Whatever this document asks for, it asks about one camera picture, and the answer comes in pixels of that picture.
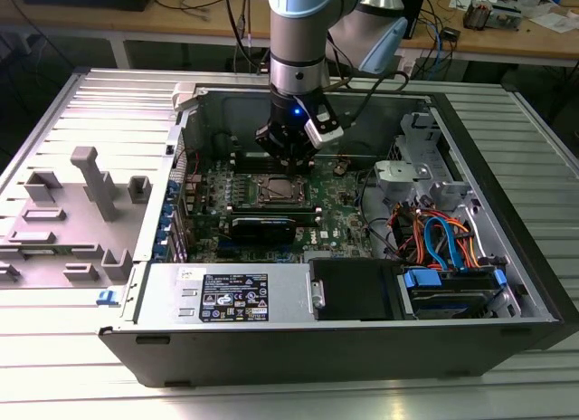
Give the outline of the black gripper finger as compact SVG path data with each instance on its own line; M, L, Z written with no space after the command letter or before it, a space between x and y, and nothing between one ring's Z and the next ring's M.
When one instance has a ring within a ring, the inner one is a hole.
M276 160L286 172L295 172L296 164L290 154L290 146L283 140L278 140L274 129L269 126L255 132L255 142Z
M297 139L291 143L291 171L303 172L310 169L310 163L318 150L308 138Z

